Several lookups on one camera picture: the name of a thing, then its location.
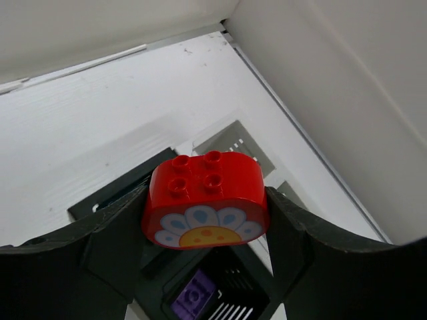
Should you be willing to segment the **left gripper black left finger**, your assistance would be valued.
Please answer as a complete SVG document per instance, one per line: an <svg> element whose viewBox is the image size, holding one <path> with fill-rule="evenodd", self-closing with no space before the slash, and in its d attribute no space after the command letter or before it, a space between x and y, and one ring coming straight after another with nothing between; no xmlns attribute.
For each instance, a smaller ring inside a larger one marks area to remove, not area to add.
<svg viewBox="0 0 427 320"><path fill-rule="evenodd" d="M145 237L147 187L20 246L1 247L2 319L124 319Z"/></svg>

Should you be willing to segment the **purple owl lego brick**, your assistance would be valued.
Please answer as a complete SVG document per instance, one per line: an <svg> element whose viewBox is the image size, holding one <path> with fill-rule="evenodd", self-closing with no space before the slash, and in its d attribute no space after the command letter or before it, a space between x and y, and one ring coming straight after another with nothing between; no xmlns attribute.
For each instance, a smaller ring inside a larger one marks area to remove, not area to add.
<svg viewBox="0 0 427 320"><path fill-rule="evenodd" d="M198 269L170 303L170 308L178 319L198 319L216 291L214 281Z"/></svg>

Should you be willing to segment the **red flower lego brick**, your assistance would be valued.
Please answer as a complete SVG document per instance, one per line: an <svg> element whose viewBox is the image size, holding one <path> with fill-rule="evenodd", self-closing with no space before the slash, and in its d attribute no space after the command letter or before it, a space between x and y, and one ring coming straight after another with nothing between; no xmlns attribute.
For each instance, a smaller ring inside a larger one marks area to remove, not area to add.
<svg viewBox="0 0 427 320"><path fill-rule="evenodd" d="M262 172L244 155L179 155L153 171L141 230L155 244L178 250L241 245L269 226Z"/></svg>

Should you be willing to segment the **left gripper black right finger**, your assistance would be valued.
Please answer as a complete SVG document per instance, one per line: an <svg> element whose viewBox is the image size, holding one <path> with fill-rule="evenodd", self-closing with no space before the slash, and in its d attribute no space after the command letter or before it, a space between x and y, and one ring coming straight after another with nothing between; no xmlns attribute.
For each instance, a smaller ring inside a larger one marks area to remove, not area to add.
<svg viewBox="0 0 427 320"><path fill-rule="evenodd" d="M357 235L266 189L274 279L288 319L425 319L426 240Z"/></svg>

